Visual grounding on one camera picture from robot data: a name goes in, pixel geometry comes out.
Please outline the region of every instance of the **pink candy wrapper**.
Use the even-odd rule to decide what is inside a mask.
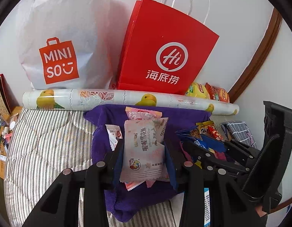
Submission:
[[[142,182],[129,182],[129,183],[125,183],[126,189],[127,191],[130,191],[132,189],[134,189],[135,187],[139,186],[140,184],[144,183],[145,181]]]
[[[150,120],[159,119],[162,117],[162,113],[158,111],[138,109],[134,107],[126,107],[125,112],[130,120]]]
[[[155,180],[165,175],[163,141],[168,118],[126,120],[121,182]]]

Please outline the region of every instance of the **purple towel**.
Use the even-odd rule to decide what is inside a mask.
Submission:
[[[94,164],[103,160],[105,154],[111,151],[105,124],[118,125],[122,134],[125,134],[124,123],[125,120],[128,120],[125,107],[126,105],[101,105],[84,113],[85,119],[98,127],[93,134],[92,140],[92,162]],[[169,117],[165,137],[170,138],[173,141],[173,145],[178,149],[180,149],[180,143],[175,131],[195,126],[197,122],[208,121],[210,117],[210,113],[200,110],[129,107],[160,111],[163,113],[163,117]],[[177,192],[174,191],[169,182],[156,181],[151,188],[147,188],[146,183],[142,183],[130,191],[127,191],[124,183],[119,182],[114,190],[105,191],[106,209],[117,220],[127,222],[141,208],[166,201],[176,194]]]

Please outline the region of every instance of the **white plastic bag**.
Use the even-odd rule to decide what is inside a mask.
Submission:
[[[109,0],[21,0],[19,60],[35,89],[109,87]]]

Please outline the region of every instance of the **striped bedsheet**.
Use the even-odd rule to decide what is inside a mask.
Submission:
[[[81,111],[22,110],[5,167],[4,196],[12,227],[23,225],[63,169],[79,171],[92,165],[95,129]],[[78,226],[83,226],[83,199],[84,189],[81,189]],[[140,210],[127,223],[107,214],[110,226],[175,227],[169,201]]]

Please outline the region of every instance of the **yellow snack bag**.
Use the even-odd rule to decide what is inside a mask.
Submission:
[[[186,96],[210,99],[209,93],[204,85],[192,83],[186,92]]]

